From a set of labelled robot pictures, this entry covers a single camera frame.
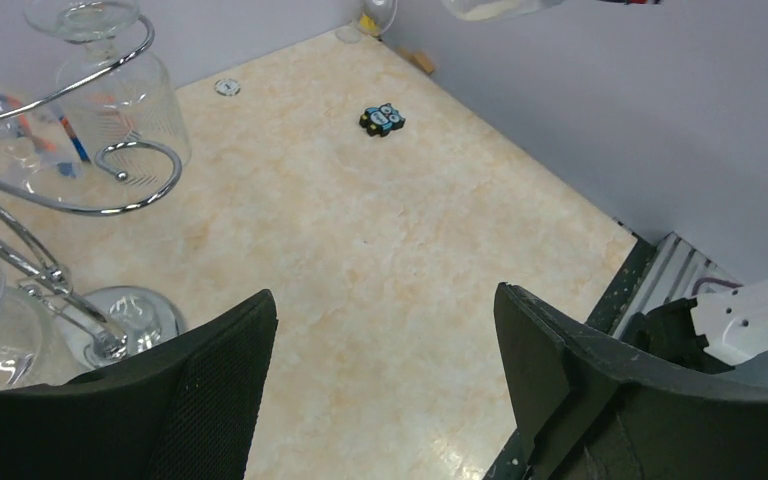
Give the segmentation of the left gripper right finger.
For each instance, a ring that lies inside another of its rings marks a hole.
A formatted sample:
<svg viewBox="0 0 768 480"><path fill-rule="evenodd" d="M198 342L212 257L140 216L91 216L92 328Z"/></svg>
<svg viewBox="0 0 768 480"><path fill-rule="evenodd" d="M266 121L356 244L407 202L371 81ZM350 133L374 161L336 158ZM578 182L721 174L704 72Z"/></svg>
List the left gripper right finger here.
<svg viewBox="0 0 768 480"><path fill-rule="evenodd" d="M768 388L690 370L497 286L495 329L537 479L768 479Z"/></svg>

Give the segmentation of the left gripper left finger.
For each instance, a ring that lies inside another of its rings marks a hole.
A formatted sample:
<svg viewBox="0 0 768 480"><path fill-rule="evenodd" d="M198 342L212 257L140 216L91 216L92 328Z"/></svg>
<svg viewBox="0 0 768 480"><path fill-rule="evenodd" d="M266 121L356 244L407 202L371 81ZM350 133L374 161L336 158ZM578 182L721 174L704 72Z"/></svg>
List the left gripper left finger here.
<svg viewBox="0 0 768 480"><path fill-rule="evenodd" d="M261 290L69 382L0 391L0 479L241 479L278 327Z"/></svg>

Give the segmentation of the wine glass removed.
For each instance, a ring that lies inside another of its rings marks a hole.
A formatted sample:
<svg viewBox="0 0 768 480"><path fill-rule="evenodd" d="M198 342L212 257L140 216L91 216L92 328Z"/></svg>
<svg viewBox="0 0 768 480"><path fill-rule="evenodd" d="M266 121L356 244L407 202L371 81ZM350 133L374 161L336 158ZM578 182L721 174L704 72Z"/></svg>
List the wine glass removed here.
<svg viewBox="0 0 768 480"><path fill-rule="evenodd" d="M109 68L109 73L62 96L58 104L89 157L105 154L102 169L129 189L155 190L171 171L168 157L147 148L155 142L172 149L183 163L191 155L189 136L168 69L150 51L122 66L126 51L119 37L139 22L136 1L29 1L27 23L75 46L57 70L55 85L65 88Z"/></svg>
<svg viewBox="0 0 768 480"><path fill-rule="evenodd" d="M84 372L50 312L8 286L0 262L0 391L63 385Z"/></svg>

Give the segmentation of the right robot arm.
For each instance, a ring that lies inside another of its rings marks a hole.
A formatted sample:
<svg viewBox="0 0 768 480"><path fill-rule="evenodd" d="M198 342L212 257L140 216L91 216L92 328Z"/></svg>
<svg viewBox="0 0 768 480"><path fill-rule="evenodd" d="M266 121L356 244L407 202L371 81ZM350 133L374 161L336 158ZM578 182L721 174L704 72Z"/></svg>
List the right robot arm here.
<svg viewBox="0 0 768 480"><path fill-rule="evenodd" d="M768 364L768 279L698 293L634 314L619 338L673 364L709 374L762 358Z"/></svg>

